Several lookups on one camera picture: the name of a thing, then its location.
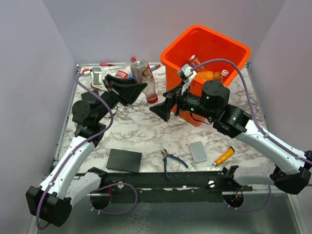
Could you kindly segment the small orange juice bottle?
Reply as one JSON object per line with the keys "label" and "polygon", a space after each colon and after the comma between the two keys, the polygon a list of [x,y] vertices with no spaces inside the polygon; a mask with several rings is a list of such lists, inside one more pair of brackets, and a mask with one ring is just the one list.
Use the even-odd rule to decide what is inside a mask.
{"label": "small orange juice bottle", "polygon": [[198,72],[196,77],[201,80],[221,80],[220,72],[204,71]]}

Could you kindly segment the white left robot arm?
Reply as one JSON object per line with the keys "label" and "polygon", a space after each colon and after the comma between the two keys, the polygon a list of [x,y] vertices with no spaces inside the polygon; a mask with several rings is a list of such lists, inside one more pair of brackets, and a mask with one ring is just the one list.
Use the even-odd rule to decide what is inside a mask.
{"label": "white left robot arm", "polygon": [[133,79],[106,75],[103,83],[107,91],[99,96],[79,81],[81,76],[83,73],[77,75],[76,83],[96,98],[96,101],[79,100],[73,104],[72,121],[77,124],[77,128],[68,150],[46,179],[38,187],[29,187],[26,192],[29,211],[36,217],[39,230],[50,224],[62,226],[72,208],[87,194],[106,190],[108,181],[103,177],[106,172],[97,174],[95,170],[91,170],[77,180],[74,179],[75,175],[113,124],[102,124],[101,119],[106,114],[112,116],[112,109],[118,103],[124,106],[133,104],[147,87],[146,83],[137,83]]}

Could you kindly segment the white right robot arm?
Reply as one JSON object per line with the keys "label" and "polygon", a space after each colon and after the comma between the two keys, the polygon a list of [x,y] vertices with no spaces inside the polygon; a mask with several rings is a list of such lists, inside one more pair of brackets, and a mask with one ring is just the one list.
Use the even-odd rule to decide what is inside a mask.
{"label": "white right robot arm", "polygon": [[270,159],[274,165],[243,168],[232,166],[224,178],[225,187],[234,191],[246,185],[274,185],[283,192],[297,195],[307,187],[311,178],[312,153],[303,152],[258,127],[255,118],[228,103],[230,90],[216,80],[203,84],[201,96],[182,91],[183,84],[164,93],[165,101],[150,107],[165,122],[171,109],[201,116],[213,122],[218,132],[239,140]]}

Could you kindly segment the red cap clear bottle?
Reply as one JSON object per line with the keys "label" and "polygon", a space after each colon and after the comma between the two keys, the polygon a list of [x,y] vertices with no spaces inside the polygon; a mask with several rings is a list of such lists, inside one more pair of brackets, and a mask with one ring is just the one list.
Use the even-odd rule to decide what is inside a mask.
{"label": "red cap clear bottle", "polygon": [[158,101],[158,96],[156,94],[156,83],[148,61],[145,59],[136,60],[131,64],[130,68],[136,82],[147,84],[143,90],[147,102],[156,103]]}

